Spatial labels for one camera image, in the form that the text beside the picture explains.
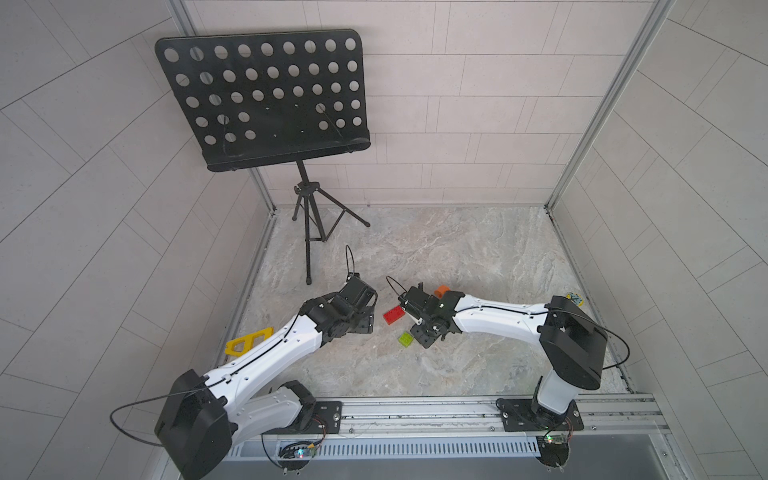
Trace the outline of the red 2x4 lego brick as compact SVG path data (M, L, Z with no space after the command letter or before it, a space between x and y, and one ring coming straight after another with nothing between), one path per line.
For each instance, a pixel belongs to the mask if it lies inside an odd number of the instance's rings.
M392 325L393 323L403 318L404 316L405 316L405 311L400 306L394 307L383 314L384 321L388 325Z

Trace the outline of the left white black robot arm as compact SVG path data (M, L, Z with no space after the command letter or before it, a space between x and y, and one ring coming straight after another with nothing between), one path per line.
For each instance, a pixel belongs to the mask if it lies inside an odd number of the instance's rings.
M378 294L356 273L337 292L310 299L271 337L205 374L190 369L171 386L154 432L184 479L209 474L231 448L268 432L304 433L316 399L298 381L260 391L293 363L349 333L373 330Z

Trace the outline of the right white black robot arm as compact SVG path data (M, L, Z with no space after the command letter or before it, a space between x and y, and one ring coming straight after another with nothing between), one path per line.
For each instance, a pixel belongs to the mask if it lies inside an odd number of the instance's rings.
M581 391L601 386L607 330L566 297L510 304L454 290L428 294L415 286L398 300L415 322L411 334L425 348L449 333L493 334L539 345L551 370L537 384L528 411L515 407L513 412L541 428L559 426Z

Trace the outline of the green 2x2 lego brick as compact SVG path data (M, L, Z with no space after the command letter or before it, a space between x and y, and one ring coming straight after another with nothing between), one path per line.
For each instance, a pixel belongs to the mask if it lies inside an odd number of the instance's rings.
M408 348L414 340L414 337L409 332L403 332L398 338L398 342L404 347Z

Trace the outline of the orange half-round lego piece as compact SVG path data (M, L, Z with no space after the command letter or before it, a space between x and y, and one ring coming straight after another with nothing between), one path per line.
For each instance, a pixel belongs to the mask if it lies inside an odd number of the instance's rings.
M449 288L448 286L446 286L446 285L441 285L440 287L438 287L438 288L437 288L437 289L434 291L434 295L435 295L437 298L442 298L442 297L445 295L445 293L446 293L446 292L448 292L449 290L450 290L450 288Z

